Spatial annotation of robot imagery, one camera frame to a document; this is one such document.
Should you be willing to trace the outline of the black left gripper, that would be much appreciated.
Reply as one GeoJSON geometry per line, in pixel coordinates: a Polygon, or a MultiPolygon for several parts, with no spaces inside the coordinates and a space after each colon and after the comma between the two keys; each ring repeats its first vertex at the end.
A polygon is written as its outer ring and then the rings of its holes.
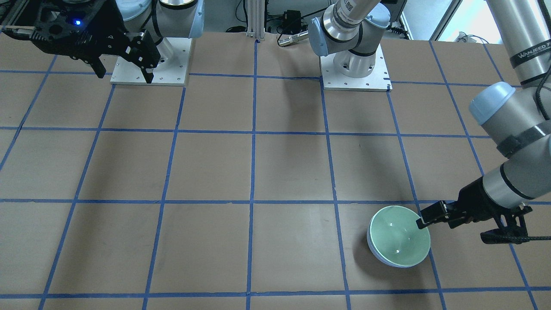
{"type": "Polygon", "coordinates": [[[532,208],[519,205],[507,208],[498,204],[484,187],[484,177],[480,177],[460,190],[456,202],[447,205],[439,201],[422,209],[416,224],[418,229],[424,229],[431,224],[447,222],[449,228],[457,228],[467,223],[494,220],[497,228],[526,228],[524,216],[532,212],[532,208]]]}

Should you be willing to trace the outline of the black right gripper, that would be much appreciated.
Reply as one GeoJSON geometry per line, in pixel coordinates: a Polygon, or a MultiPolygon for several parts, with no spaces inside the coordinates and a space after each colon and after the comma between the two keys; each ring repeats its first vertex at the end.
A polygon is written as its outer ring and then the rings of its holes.
{"type": "Polygon", "coordinates": [[[151,33],[128,33],[114,0],[18,0],[12,37],[32,42],[44,53],[84,59],[100,79],[106,74],[104,54],[126,52],[148,84],[160,62],[151,33]]]}

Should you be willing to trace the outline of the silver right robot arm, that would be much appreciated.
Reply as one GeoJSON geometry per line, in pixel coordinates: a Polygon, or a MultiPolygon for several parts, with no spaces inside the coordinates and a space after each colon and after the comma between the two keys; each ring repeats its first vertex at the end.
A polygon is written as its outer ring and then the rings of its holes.
{"type": "Polygon", "coordinates": [[[116,56],[114,84],[185,86],[202,0],[16,0],[4,33],[44,53],[83,61],[99,78],[116,56]]]}

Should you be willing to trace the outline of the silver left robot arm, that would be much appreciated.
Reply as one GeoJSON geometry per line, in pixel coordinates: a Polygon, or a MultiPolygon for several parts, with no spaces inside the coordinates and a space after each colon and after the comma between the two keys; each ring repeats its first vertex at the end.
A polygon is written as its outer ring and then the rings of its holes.
{"type": "MultiPolygon", "coordinates": [[[[498,82],[469,109],[507,160],[465,186],[455,202],[422,210],[417,226],[493,219],[498,227],[490,234],[520,237],[531,212],[526,203],[550,192],[550,11],[543,0],[487,4],[522,88],[498,82]]],[[[340,0],[309,22],[310,45],[318,56],[341,57],[344,75],[365,77],[388,22],[378,0],[340,0]]]]}

